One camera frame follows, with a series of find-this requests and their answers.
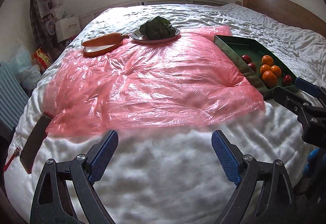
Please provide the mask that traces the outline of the small red apple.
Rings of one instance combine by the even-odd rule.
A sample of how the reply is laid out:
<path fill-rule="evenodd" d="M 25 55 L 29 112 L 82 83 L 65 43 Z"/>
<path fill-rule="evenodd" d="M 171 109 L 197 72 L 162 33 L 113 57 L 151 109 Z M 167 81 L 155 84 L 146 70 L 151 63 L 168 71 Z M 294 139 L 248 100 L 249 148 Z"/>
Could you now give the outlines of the small red apple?
<path fill-rule="evenodd" d="M 292 77 L 290 75 L 285 75 L 282 80 L 282 86 L 290 86 L 292 84 Z"/>

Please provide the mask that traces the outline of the large orange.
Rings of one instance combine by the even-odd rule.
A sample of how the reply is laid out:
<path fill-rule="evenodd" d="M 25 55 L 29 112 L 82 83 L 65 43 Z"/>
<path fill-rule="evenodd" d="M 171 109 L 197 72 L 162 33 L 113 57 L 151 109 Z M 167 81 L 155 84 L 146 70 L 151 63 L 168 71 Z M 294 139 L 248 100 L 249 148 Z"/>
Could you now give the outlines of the large orange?
<path fill-rule="evenodd" d="M 275 87 L 278 82 L 277 77 L 272 73 L 272 71 L 265 71 L 262 74 L 262 81 L 270 88 Z"/>

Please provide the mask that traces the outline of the small smooth orange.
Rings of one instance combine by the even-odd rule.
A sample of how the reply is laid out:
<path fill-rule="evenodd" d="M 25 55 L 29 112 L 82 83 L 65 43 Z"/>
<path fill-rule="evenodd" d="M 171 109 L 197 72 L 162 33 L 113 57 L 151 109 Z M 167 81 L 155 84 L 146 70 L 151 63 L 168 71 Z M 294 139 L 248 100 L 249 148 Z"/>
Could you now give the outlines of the small smooth orange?
<path fill-rule="evenodd" d="M 276 65 L 272 65 L 271 67 L 271 72 L 277 77 L 280 78 L 282 76 L 282 71 L 281 68 L 279 68 L 279 66 Z"/>

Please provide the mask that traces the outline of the mandarin orange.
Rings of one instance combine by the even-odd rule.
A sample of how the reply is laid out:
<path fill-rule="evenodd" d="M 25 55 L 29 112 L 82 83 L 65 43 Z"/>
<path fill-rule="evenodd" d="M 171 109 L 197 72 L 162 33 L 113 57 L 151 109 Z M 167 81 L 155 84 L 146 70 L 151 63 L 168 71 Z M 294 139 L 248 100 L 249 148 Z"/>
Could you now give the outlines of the mandarin orange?
<path fill-rule="evenodd" d="M 274 65 L 274 61 L 273 58 L 270 55 L 264 55 L 261 58 L 261 64 L 262 65 L 268 65 L 268 66 L 273 66 Z"/>

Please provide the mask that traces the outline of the shiny red apple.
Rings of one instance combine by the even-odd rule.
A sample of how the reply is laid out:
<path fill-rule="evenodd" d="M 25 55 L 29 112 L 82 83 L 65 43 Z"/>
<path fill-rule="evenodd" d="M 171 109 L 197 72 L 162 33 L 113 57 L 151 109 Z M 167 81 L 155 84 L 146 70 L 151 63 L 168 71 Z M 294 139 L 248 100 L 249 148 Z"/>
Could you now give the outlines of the shiny red apple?
<path fill-rule="evenodd" d="M 248 66 L 251 68 L 253 72 L 257 72 L 257 67 L 253 62 L 248 63 Z"/>

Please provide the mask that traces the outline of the dark red apple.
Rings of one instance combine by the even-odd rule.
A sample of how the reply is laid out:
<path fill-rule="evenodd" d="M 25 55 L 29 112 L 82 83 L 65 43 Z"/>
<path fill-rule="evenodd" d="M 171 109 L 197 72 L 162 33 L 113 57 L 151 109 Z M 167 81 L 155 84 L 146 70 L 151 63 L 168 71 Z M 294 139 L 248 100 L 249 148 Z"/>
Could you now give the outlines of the dark red apple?
<path fill-rule="evenodd" d="M 246 64 L 252 63 L 252 59 L 249 55 L 242 55 L 241 58 Z"/>

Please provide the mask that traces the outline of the green tray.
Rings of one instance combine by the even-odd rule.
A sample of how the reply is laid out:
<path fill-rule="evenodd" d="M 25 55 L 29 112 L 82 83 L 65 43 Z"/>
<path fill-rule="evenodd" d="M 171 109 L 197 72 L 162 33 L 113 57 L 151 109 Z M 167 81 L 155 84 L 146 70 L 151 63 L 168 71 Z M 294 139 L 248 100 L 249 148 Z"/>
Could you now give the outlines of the green tray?
<path fill-rule="evenodd" d="M 273 58 L 276 66 L 279 66 L 282 71 L 281 78 L 278 79 L 277 85 L 291 92 L 298 92 L 299 89 L 295 86 L 295 74 L 271 51 L 265 48 L 262 44 L 254 39 L 241 38 L 236 36 L 215 35 L 214 43 L 225 53 L 225 55 L 237 66 L 238 70 L 247 78 L 264 97 L 264 100 L 273 98 L 274 88 L 270 88 L 264 84 L 261 79 L 260 67 L 261 58 L 264 55 L 270 55 Z M 253 72 L 251 68 L 242 60 L 242 55 L 249 55 L 252 62 L 257 67 L 257 72 Z M 292 77 L 290 86 L 282 86 L 282 80 L 285 75 Z"/>

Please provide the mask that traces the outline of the red zipper pull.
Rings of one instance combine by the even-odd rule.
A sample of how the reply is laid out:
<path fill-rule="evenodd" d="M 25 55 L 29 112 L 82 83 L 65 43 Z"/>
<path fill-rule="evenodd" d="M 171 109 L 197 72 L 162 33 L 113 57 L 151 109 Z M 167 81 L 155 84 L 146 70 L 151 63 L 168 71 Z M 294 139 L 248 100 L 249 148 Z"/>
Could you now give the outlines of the red zipper pull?
<path fill-rule="evenodd" d="M 12 161 L 13 161 L 15 158 L 17 158 L 17 157 L 20 156 L 21 151 L 22 151 L 22 150 L 21 150 L 20 147 L 17 147 L 17 148 L 14 150 L 13 154 L 11 155 L 11 157 L 9 158 L 9 160 L 7 161 L 7 163 L 6 163 L 6 164 L 4 165 L 4 167 L 3 167 L 3 171 L 4 171 L 4 172 L 8 169 L 8 167 L 10 166 L 10 164 L 12 163 Z"/>

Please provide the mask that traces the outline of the pink plastic sheet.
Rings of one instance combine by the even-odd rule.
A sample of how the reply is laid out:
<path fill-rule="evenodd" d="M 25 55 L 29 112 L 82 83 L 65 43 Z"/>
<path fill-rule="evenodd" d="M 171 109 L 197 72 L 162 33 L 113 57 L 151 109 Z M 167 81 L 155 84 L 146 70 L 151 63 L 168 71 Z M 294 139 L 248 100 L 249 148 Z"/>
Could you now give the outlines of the pink plastic sheet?
<path fill-rule="evenodd" d="M 175 40 L 125 40 L 110 53 L 69 51 L 48 84 L 47 132 L 90 137 L 109 129 L 207 126 L 264 110 L 261 93 L 214 44 L 227 25 L 182 30 Z"/>

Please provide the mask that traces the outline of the light blue suitcase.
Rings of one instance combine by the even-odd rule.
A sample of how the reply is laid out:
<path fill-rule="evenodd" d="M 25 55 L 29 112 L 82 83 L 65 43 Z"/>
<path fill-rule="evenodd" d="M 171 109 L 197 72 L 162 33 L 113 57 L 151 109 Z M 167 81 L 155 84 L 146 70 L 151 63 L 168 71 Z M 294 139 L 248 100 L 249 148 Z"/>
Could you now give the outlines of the light blue suitcase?
<path fill-rule="evenodd" d="M 29 97 L 5 62 L 1 62 L 0 74 L 1 121 L 11 130 L 18 125 Z"/>

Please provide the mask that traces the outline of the white plastic bag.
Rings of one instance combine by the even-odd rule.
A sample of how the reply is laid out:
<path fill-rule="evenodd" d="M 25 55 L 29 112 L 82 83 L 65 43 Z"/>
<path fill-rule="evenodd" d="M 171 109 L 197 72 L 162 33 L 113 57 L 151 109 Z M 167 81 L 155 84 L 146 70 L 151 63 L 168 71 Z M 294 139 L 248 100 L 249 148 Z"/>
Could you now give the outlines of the white plastic bag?
<path fill-rule="evenodd" d="M 40 67 L 32 65 L 22 70 L 20 74 L 21 85 L 24 89 L 33 90 L 37 87 L 37 83 L 41 80 Z"/>

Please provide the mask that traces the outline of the red yellow snack bag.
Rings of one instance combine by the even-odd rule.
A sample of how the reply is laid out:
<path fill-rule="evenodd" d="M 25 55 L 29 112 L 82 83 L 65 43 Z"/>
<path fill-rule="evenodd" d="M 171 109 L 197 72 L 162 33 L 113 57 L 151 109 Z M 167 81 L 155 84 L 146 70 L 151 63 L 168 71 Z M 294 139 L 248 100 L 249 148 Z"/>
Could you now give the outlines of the red yellow snack bag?
<path fill-rule="evenodd" d="M 52 65 L 52 60 L 40 47 L 32 54 L 32 63 L 37 64 L 41 72 L 44 72 Z"/>

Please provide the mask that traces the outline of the plaid hanging cloth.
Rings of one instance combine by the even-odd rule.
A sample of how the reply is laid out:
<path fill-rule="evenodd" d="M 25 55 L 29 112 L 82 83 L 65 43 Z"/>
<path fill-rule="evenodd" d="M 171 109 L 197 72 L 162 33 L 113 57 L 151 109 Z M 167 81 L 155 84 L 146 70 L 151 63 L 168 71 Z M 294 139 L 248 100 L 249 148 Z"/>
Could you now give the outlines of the plaid hanging cloth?
<path fill-rule="evenodd" d="M 32 33 L 37 48 L 41 47 L 46 53 L 49 53 L 53 45 L 41 18 L 37 0 L 30 0 L 29 13 Z"/>

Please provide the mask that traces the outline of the black striped white plate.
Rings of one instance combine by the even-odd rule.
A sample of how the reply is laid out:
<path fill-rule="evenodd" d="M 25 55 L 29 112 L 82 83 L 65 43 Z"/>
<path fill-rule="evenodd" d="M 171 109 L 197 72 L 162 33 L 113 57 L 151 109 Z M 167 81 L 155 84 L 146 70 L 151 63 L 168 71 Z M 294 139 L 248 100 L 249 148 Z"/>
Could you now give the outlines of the black striped white plate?
<path fill-rule="evenodd" d="M 143 34 L 140 29 L 131 33 L 131 39 L 138 44 L 162 44 L 177 39 L 180 36 L 180 30 L 173 28 L 171 33 L 159 34 L 149 33 Z"/>

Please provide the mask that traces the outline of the small grey fan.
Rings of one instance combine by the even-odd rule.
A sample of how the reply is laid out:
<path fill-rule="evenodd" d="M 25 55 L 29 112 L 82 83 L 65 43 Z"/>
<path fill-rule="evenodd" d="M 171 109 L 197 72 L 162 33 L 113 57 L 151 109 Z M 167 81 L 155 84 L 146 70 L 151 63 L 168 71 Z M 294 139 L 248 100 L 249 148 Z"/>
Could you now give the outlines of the small grey fan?
<path fill-rule="evenodd" d="M 47 34 L 49 34 L 50 36 L 53 36 L 56 34 L 56 29 L 55 29 L 55 21 L 53 19 L 50 19 L 48 21 L 45 22 L 45 29 Z"/>

